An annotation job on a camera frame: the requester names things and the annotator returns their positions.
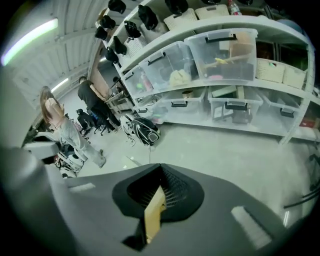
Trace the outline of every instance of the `pants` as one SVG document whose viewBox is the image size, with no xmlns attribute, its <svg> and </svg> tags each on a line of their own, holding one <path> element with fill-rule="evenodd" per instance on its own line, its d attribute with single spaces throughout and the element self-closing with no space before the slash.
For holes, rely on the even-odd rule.
<svg viewBox="0 0 320 256">
<path fill-rule="evenodd" d="M 65 119 L 63 124 L 58 128 L 60 136 L 74 147 L 81 155 L 94 162 L 97 166 L 101 167 L 106 162 L 106 159 L 96 151 L 77 131 L 74 124 L 69 120 Z"/>
<path fill-rule="evenodd" d="M 108 118 L 116 125 L 120 126 L 120 122 L 115 117 L 114 114 L 112 114 L 110 108 L 105 104 L 102 100 L 99 100 L 92 108 L 92 112 L 98 115 L 98 117 L 103 117 L 105 121 L 103 122 L 107 128 L 109 128 L 111 131 L 113 131 L 115 128 L 109 123 L 107 120 Z"/>
</svg>

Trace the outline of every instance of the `person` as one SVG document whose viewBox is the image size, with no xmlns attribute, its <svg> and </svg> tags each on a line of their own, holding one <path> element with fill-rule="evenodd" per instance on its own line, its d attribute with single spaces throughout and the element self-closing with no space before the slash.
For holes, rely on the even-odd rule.
<svg viewBox="0 0 320 256">
<path fill-rule="evenodd" d="M 106 163 L 106 158 L 96 151 L 81 136 L 73 122 L 64 116 L 64 107 L 59 104 L 47 86 L 42 88 L 40 106 L 44 121 L 51 124 L 59 132 L 61 138 L 77 149 L 84 159 L 89 159 L 102 168 Z"/>
<path fill-rule="evenodd" d="M 111 131 L 115 128 L 107 120 L 111 120 L 116 126 L 120 127 L 121 123 L 111 112 L 110 108 L 106 104 L 106 99 L 101 93 L 94 87 L 94 83 L 88 80 L 85 76 L 79 78 L 78 97 L 85 102 L 87 107 L 99 116 L 105 118 L 105 125 Z"/>
</svg>

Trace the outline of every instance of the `man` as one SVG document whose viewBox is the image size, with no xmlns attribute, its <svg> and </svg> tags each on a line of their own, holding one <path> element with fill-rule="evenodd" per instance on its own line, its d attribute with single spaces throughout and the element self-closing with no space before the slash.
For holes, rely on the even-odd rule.
<svg viewBox="0 0 320 256">
<path fill-rule="evenodd" d="M 99 116 L 105 118 L 104 124 L 107 128 L 113 131 L 115 128 L 107 120 L 111 120 L 116 126 L 120 126 L 120 122 L 111 112 L 110 108 L 105 104 L 106 99 L 101 95 L 101 93 L 94 87 L 94 83 L 87 80 L 85 76 L 79 78 L 79 89 L 78 96 L 85 102 L 87 107 Z"/>
</svg>

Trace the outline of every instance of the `bottle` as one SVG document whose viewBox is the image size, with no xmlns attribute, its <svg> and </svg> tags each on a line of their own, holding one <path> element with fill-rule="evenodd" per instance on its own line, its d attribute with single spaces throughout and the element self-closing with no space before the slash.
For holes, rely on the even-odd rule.
<svg viewBox="0 0 320 256">
<path fill-rule="evenodd" d="M 242 15 L 238 5 L 234 1 L 228 0 L 228 6 L 231 15 Z"/>
</svg>

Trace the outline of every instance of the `white shelving unit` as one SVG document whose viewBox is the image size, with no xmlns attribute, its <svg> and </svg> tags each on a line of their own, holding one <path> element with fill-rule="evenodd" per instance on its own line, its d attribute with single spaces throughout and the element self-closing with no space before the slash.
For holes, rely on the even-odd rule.
<svg viewBox="0 0 320 256">
<path fill-rule="evenodd" d="M 193 9 L 201 8 L 205 6 L 201 1 L 198 0 L 187 0 L 189 7 Z M 165 5 L 165 1 L 157 0 L 144 0 L 140 3 L 143 6 L 149 6 L 151 9 L 159 15 L 160 19 L 168 17 L 170 14 L 168 8 Z M 138 17 L 138 7 L 134 8 L 124 19 L 135 22 L 137 27 L 139 27 L 142 22 Z M 248 131 L 262 134 L 270 134 L 275 136 L 280 136 L 280 144 L 286 144 L 291 138 L 304 139 L 309 141 L 320 142 L 320 132 L 317 129 L 312 129 L 308 127 L 300 127 L 300 123 L 306 114 L 307 108 L 310 102 L 314 102 L 320 105 L 320 97 L 316 97 L 312 94 L 314 81 L 315 81 L 315 49 L 310 40 L 292 29 L 291 27 L 279 23 L 275 20 L 268 19 L 267 17 L 255 17 L 255 16 L 220 16 L 213 17 L 210 19 L 198 20 L 192 23 L 188 23 L 186 26 L 182 26 L 180 29 L 169 31 L 157 39 L 153 40 L 147 44 L 140 52 L 138 52 L 134 57 L 126 62 L 124 66 L 115 65 L 122 81 L 126 85 L 124 78 L 124 72 L 129 71 L 137 64 L 139 64 L 146 57 L 155 53 L 156 51 L 166 47 L 176 41 L 183 41 L 185 38 L 204 33 L 209 31 L 221 30 L 221 29 L 231 29 L 231 28 L 249 28 L 256 29 L 258 32 L 258 40 L 272 42 L 276 44 L 295 44 L 303 48 L 306 48 L 308 52 L 308 70 L 306 73 L 306 85 L 304 89 L 297 89 L 295 87 L 276 83 L 266 80 L 255 79 L 251 82 L 244 82 L 244 86 L 265 88 L 275 91 L 284 92 L 290 95 L 297 96 L 301 98 L 301 104 L 299 107 L 298 115 L 295 117 L 292 126 L 287 129 L 283 126 L 281 120 L 277 116 L 273 116 L 271 112 L 258 112 L 253 123 L 243 125 L 243 124 L 223 124 L 213 122 L 210 114 L 210 110 L 207 109 L 202 116 L 197 116 L 197 119 L 192 118 L 192 116 L 185 116 L 185 114 L 173 114 L 168 113 L 166 115 L 166 122 L 178 123 L 185 125 L 197 125 L 197 126 L 207 126 L 215 127 L 221 129 L 231 129 Z M 118 38 L 124 42 L 127 39 L 126 30 L 124 27 L 124 22 L 122 22 L 117 30 L 113 34 L 118 36 Z M 103 42 L 107 47 L 113 47 L 113 39 L 108 43 Z M 196 79 L 190 83 L 179 85 L 175 87 L 167 87 L 164 89 L 154 89 L 152 91 L 142 92 L 136 95 L 131 95 L 133 100 L 137 103 L 138 98 L 147 97 L 154 94 L 165 93 L 173 90 L 188 89 L 196 87 L 206 87 L 206 86 L 223 86 L 223 85 L 233 85 L 232 81 L 207 81 Z"/>
</svg>

